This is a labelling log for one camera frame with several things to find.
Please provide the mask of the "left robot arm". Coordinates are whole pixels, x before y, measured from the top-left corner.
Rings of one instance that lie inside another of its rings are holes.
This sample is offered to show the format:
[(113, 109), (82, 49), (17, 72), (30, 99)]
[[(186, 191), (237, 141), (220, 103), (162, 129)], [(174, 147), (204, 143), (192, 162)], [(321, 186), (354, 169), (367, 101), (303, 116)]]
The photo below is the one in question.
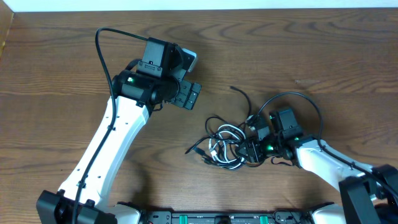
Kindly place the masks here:
[(197, 55), (175, 43), (149, 38), (144, 56), (111, 82), (103, 119), (83, 157), (56, 193), (36, 203), (42, 223), (139, 223), (128, 203), (109, 205), (111, 187), (134, 138), (164, 103), (192, 110), (201, 85), (184, 79)]

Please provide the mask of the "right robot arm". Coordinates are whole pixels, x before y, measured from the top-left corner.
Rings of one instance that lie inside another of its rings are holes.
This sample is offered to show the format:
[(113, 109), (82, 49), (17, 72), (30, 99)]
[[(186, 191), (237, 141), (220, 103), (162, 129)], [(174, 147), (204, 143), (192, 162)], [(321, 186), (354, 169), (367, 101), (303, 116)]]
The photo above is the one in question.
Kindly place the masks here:
[(307, 223), (397, 223), (397, 169), (360, 163), (304, 134), (290, 108), (263, 117), (250, 116), (255, 136), (244, 140), (235, 153), (250, 163), (281, 157), (323, 179), (341, 195), (341, 205), (326, 203), (307, 212)]

